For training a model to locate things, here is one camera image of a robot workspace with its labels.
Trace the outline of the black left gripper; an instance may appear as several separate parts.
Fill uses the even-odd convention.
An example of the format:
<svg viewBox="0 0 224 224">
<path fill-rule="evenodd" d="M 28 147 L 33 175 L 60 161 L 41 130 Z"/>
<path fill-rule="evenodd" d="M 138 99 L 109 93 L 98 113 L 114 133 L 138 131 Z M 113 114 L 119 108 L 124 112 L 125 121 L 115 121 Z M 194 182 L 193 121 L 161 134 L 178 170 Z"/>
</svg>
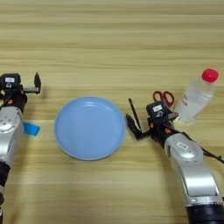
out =
<svg viewBox="0 0 224 224">
<path fill-rule="evenodd" d="M 29 88 L 18 88 L 13 90 L 7 90 L 3 96 L 3 104 L 0 106 L 0 109 L 6 107 L 16 107 L 20 109 L 21 112 L 24 112 L 25 104 L 28 101 L 28 94 L 36 94 L 40 93 L 41 89 L 41 80 L 39 77 L 39 73 L 36 72 L 34 76 L 34 86 Z"/>
</svg>

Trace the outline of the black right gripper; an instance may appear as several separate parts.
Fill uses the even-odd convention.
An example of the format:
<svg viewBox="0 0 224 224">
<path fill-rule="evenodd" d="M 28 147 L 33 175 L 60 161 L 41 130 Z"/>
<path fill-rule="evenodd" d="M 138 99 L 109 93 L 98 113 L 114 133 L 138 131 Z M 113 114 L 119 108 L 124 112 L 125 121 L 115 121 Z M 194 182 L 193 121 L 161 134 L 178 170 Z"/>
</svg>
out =
<svg viewBox="0 0 224 224">
<path fill-rule="evenodd" d="M 137 128 L 133 118 L 130 115 L 126 115 L 126 121 L 136 140 L 142 140 L 146 137 L 150 137 L 156 143 L 159 143 L 162 147 L 165 147 L 165 141 L 169 137 L 179 133 L 175 130 L 173 125 L 173 121 L 178 116 L 179 114 L 177 112 L 172 112 L 167 117 L 159 118 L 158 120 L 154 120 L 149 117 L 149 129 L 146 132 L 142 132 Z"/>
</svg>

